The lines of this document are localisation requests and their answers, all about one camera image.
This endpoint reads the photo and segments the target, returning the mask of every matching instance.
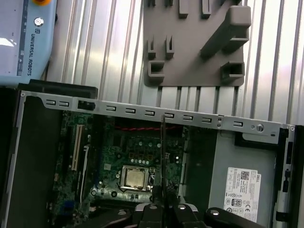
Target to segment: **expansion slot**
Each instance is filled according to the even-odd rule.
[[[84,125],[77,125],[76,129],[76,137],[75,137],[75,144],[74,144],[74,153],[73,153],[73,160],[72,160],[72,168],[71,170],[76,171],[79,159],[79,149],[81,143],[81,135],[83,131]]]
[[[84,147],[85,151],[85,162],[84,162],[84,168],[82,170],[82,181],[81,181],[81,189],[80,189],[80,203],[82,202],[83,198],[83,190],[84,190],[84,183],[85,183],[85,177],[86,177],[86,168],[87,168],[87,155],[89,152],[89,146]]]

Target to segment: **gray plastic holder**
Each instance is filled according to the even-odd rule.
[[[232,38],[246,33],[250,25],[250,7],[231,6],[223,23],[200,50],[200,56],[203,59],[214,56],[218,51],[226,47]]]
[[[251,12],[250,7],[235,4],[236,0],[226,0],[223,5],[219,0],[145,1],[145,84],[242,85],[244,74],[238,66],[244,62],[243,45],[249,40]],[[235,76],[227,76],[226,72],[236,69]]]

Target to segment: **cable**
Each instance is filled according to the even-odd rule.
[[[177,129],[181,128],[182,126],[172,126],[172,127],[166,127],[166,130],[172,130],[172,129]],[[115,129],[121,130],[121,131],[160,131],[160,127],[133,127],[133,128],[127,128],[127,127],[120,127],[120,126],[115,126]]]

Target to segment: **green circuit board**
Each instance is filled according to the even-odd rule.
[[[71,226],[84,222],[96,200],[151,202],[161,182],[161,132],[145,125],[121,127],[114,117],[63,112],[50,202],[54,227],[65,227],[63,218]],[[178,194],[188,129],[176,128],[181,134],[166,140],[166,175],[168,189]]]

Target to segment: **sticker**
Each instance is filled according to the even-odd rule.
[[[224,209],[257,222],[261,174],[256,170],[228,168]]]

